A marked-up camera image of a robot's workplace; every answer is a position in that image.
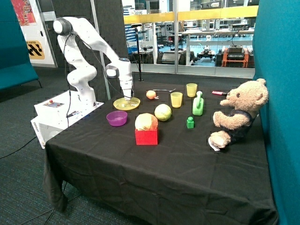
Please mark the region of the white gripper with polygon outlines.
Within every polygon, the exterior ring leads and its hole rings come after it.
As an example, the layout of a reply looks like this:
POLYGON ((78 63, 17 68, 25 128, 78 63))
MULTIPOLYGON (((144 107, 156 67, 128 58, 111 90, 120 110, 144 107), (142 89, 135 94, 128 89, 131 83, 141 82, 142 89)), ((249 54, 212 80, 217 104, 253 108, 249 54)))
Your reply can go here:
POLYGON ((124 98, 127 98, 128 102, 134 96, 132 87, 133 87, 133 81, 121 81, 121 88, 123 91, 123 96, 124 96, 124 98))

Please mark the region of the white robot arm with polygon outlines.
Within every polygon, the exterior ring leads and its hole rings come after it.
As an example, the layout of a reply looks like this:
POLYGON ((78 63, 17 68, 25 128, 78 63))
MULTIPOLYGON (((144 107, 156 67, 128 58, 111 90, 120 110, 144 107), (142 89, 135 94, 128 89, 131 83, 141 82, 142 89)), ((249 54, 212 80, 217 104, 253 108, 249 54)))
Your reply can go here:
POLYGON ((76 36, 89 49, 102 52, 111 61, 105 67, 106 74, 110 78, 119 78, 124 98, 130 100, 134 96, 130 60, 119 57, 87 19, 57 18, 53 22, 53 29, 58 34, 57 40, 66 61, 75 67, 75 70, 67 75, 67 81, 79 92, 79 99, 83 106, 92 107, 96 105, 94 89, 89 86, 88 82, 96 77, 97 70, 83 57, 75 41, 76 36))

